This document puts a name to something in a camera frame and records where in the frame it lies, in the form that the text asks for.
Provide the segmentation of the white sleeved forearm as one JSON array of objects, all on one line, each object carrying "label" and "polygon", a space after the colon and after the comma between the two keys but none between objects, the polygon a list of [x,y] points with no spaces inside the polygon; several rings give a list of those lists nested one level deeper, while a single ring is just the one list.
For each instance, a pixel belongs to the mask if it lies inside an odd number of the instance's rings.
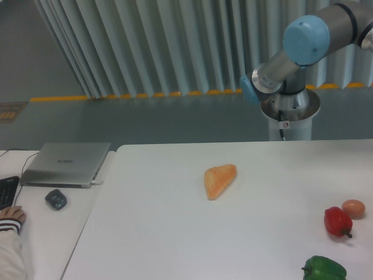
[{"label": "white sleeved forearm", "polygon": [[20,226],[16,219],[1,218],[1,279],[27,279],[19,237]]}]

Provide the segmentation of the person's hand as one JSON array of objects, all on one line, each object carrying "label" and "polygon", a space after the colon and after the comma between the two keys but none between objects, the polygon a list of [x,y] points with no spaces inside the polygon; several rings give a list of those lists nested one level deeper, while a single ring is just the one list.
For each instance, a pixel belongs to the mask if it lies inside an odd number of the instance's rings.
[{"label": "person's hand", "polygon": [[26,220],[26,213],[22,206],[9,206],[1,210],[0,219],[1,220],[14,220],[23,224]]}]

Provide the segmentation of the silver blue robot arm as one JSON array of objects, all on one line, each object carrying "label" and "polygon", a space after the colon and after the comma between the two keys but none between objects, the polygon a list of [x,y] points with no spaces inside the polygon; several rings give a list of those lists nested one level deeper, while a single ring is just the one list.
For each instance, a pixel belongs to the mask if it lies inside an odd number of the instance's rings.
[{"label": "silver blue robot arm", "polygon": [[299,17],[286,27],[281,50],[240,78],[241,90],[253,103],[279,92],[290,95],[302,91],[304,82],[291,88],[297,74],[350,44],[372,50],[371,7],[344,1]]}]

